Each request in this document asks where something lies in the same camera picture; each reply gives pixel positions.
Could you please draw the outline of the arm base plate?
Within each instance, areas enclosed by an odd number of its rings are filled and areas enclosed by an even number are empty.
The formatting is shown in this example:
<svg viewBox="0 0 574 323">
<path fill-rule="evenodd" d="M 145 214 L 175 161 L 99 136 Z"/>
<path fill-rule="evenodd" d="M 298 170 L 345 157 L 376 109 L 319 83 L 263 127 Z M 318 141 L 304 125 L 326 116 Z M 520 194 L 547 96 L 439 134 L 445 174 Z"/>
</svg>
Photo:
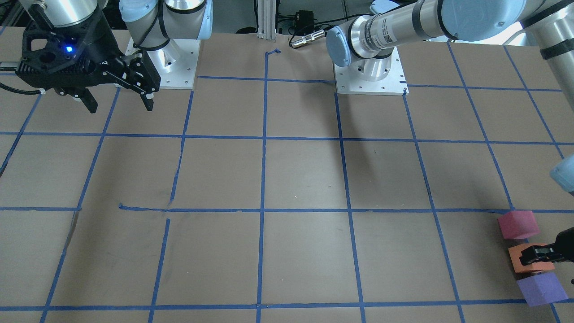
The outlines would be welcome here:
<svg viewBox="0 0 574 323">
<path fill-rule="evenodd" d="M 163 48 L 147 51 L 160 75 L 160 89 L 194 88 L 200 46 L 199 39 L 170 39 Z"/>
<path fill-rule="evenodd" d="M 389 57 L 333 65 L 338 94 L 403 96 L 409 94 L 398 48 Z"/>
</svg>

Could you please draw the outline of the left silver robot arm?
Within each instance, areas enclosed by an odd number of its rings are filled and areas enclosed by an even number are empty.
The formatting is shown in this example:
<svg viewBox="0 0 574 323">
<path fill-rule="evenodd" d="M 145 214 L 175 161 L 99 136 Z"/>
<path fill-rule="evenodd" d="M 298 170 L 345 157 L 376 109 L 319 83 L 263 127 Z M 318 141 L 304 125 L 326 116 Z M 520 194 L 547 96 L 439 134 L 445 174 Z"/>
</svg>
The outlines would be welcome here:
<svg viewBox="0 0 574 323">
<path fill-rule="evenodd" d="M 405 137 L 339 127 L 352 211 L 573 213 L 571 0 L 417 0 L 332 27 L 338 116 L 378 112 Z"/>
</svg>

